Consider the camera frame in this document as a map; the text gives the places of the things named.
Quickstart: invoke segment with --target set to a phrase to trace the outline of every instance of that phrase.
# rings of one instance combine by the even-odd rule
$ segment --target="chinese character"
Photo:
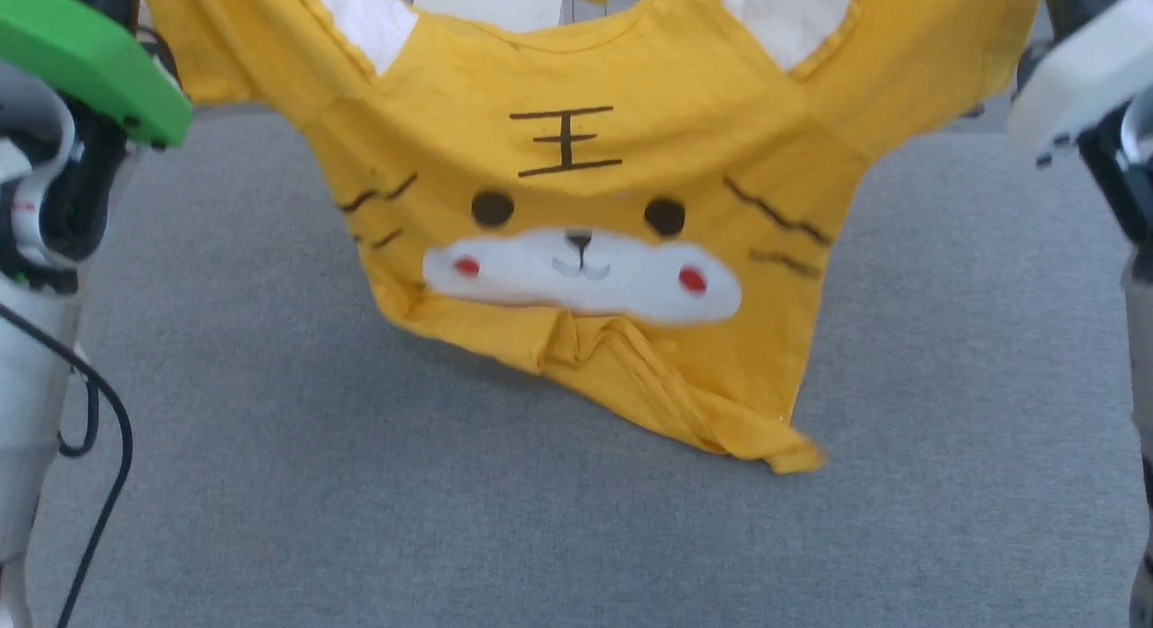
[[[611,111],[612,106],[603,105],[600,107],[581,107],[576,109],[557,109],[555,112],[514,112],[514,114],[510,114],[508,118],[513,120],[560,119],[560,134],[555,136],[555,138],[533,138],[535,143],[560,144],[560,164],[556,165],[556,167],[532,168],[527,172],[517,173],[517,175],[528,177],[530,175],[542,175],[542,173],[579,172],[581,168],[616,167],[617,164],[623,164],[623,159],[573,161],[573,143],[596,138],[596,135],[573,135],[573,116]]]

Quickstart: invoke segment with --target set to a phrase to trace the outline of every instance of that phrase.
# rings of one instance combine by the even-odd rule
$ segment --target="black nose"
[[[565,241],[568,241],[568,245],[575,247],[576,251],[581,255],[585,254],[588,243],[593,242],[593,234],[589,233],[568,233],[565,234]]]

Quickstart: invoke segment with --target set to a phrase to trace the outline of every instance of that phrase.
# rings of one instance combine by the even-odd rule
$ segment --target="black eye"
[[[645,209],[645,220],[660,237],[676,237],[685,228],[685,205],[660,196]]]
[[[473,197],[473,218],[482,227],[499,227],[512,218],[512,198],[499,190],[482,190]]]

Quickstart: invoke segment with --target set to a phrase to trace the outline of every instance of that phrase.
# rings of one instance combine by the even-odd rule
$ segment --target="white fabric lining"
[[[400,0],[321,0],[333,24],[384,74],[405,48],[417,15]]]
[[[852,0],[722,0],[773,60],[789,71],[841,29]]]
[[[322,0],[333,23],[384,74],[416,28],[401,0]],[[844,23],[852,0],[722,0],[783,70],[812,58]]]

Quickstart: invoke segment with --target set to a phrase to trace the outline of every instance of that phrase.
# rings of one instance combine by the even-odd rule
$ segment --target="black stripe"
[[[376,189],[367,190],[367,192],[360,194],[356,197],[356,200],[352,200],[349,202],[349,204],[342,204],[340,206],[340,210],[344,213],[356,212],[357,209],[361,209],[361,205],[366,204],[366,202],[371,200],[372,198],[376,197],[379,197],[385,202],[395,200],[398,197],[404,196],[406,190],[408,190],[408,188],[410,188],[410,186],[413,186],[413,182],[415,181],[416,181],[416,173],[413,173],[413,175],[408,175],[407,180],[400,183],[399,188],[391,190],[391,192],[382,194]]]
[[[767,202],[762,200],[760,197],[754,197],[749,196],[749,194],[746,194],[745,190],[740,188],[740,184],[737,184],[737,182],[734,182],[732,177],[725,177],[724,183],[726,188],[729,188],[729,190],[732,191],[733,196],[737,196],[737,200],[741,200],[745,204],[752,204],[753,206],[756,206],[758,209],[761,210],[762,213],[766,214],[766,217],[769,217],[770,221],[776,222],[776,225],[782,229],[800,230],[800,233],[808,234],[813,239],[813,241],[820,243],[820,245],[824,247],[832,245],[832,237],[829,237],[829,234],[824,234],[822,233],[822,230],[816,229],[816,227],[812,226],[811,222],[791,221],[790,219],[785,218],[784,214],[777,212],[777,210],[771,209],[771,206],[769,206],[769,204],[767,204]]]
[[[807,279],[817,279],[821,275],[821,271],[816,270],[816,267],[806,266],[806,264],[798,262],[798,259],[782,255],[779,251],[749,250],[748,259],[754,263],[781,263],[782,266],[786,266]]]
[[[380,239],[380,241],[372,242],[372,250],[379,250],[379,249],[382,249],[382,247],[387,245],[389,243],[397,241],[397,239],[400,237],[400,234],[404,234],[404,233],[405,233],[404,229],[397,229],[397,230],[394,230],[394,233],[391,233],[391,234],[386,235],[386,237]]]

